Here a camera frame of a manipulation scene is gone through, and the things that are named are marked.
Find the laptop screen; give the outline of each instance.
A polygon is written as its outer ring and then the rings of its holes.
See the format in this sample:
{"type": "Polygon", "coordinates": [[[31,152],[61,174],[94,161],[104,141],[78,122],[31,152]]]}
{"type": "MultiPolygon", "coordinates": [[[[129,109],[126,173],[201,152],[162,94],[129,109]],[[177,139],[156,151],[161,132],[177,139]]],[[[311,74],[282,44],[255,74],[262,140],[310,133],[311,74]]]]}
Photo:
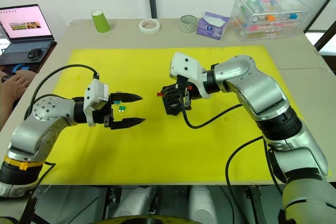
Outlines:
{"type": "Polygon", "coordinates": [[[38,5],[0,8],[0,24],[11,40],[52,37],[38,5]]]}

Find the laptop keyboard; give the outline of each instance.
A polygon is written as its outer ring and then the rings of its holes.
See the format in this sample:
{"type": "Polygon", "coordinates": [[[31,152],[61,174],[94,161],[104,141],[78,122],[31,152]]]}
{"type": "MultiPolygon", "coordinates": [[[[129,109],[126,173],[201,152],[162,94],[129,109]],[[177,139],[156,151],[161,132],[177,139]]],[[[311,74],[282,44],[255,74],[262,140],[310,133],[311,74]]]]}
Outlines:
{"type": "Polygon", "coordinates": [[[25,42],[25,43],[11,43],[5,53],[11,52],[29,52],[34,48],[47,48],[50,41],[37,41],[37,42],[25,42]]]}

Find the yellow mat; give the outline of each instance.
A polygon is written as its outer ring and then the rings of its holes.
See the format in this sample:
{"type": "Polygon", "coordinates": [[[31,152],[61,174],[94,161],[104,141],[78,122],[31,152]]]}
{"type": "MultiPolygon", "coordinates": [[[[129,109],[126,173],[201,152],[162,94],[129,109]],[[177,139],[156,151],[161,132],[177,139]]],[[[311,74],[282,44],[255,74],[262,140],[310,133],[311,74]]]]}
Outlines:
{"type": "MultiPolygon", "coordinates": [[[[85,124],[64,129],[48,157],[49,162],[57,165],[43,184],[225,183],[224,167],[229,155],[261,132],[242,107],[198,130],[190,129],[182,114],[166,115],[162,99],[156,93],[162,86],[174,83],[169,77],[169,67],[176,51],[196,58],[206,69],[238,54],[250,55],[258,69],[280,84],[298,112],[267,50],[261,46],[75,50],[68,64],[95,68],[110,92],[130,92],[143,97],[142,101],[122,104],[126,106],[125,112],[119,112],[114,105],[115,119],[135,116],[146,121],[113,131],[102,125],[85,124]]],[[[54,94],[67,98],[84,96],[91,79],[89,70],[64,70],[54,94]]],[[[192,101],[192,110],[187,113],[193,124],[200,124],[234,104],[238,104],[235,94],[220,92],[208,100],[192,101]]],[[[271,178],[262,141],[239,152],[229,173],[233,184],[268,183],[271,178]]]]}

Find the small green object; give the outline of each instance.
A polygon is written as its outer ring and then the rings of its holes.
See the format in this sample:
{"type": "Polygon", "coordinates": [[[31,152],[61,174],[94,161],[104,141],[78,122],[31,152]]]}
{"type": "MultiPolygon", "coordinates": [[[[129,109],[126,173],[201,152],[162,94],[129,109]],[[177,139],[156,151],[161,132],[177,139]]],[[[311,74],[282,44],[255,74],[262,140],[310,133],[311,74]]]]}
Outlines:
{"type": "Polygon", "coordinates": [[[126,109],[126,106],[119,106],[119,112],[124,112],[126,109]]]}
{"type": "Polygon", "coordinates": [[[107,22],[107,19],[105,18],[104,13],[101,10],[94,10],[91,13],[91,16],[96,26],[97,32],[101,34],[105,34],[111,30],[111,27],[109,23],[107,22]]]}

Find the robotic arm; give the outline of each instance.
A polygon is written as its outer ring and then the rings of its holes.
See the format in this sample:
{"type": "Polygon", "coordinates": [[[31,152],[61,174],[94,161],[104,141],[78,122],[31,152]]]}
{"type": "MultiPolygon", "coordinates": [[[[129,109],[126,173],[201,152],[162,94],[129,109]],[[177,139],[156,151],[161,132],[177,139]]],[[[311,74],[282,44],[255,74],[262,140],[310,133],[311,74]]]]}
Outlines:
{"type": "Polygon", "coordinates": [[[205,70],[177,52],[170,76],[177,84],[161,91],[167,114],[177,115],[181,106],[190,110],[191,100],[208,99],[218,91],[237,94],[269,146],[274,174],[287,184],[280,223],[334,223],[336,191],[325,179],[327,160],[280,86],[256,68],[253,58],[240,55],[205,70]]]}
{"type": "Polygon", "coordinates": [[[141,118],[113,120],[114,101],[142,100],[135,94],[111,93],[109,87],[94,78],[85,97],[64,99],[46,96],[34,103],[32,113],[12,134],[11,144],[0,169],[0,197],[21,197],[39,184],[38,175],[60,132],[78,123],[104,124],[110,129],[132,127],[141,118]]]}

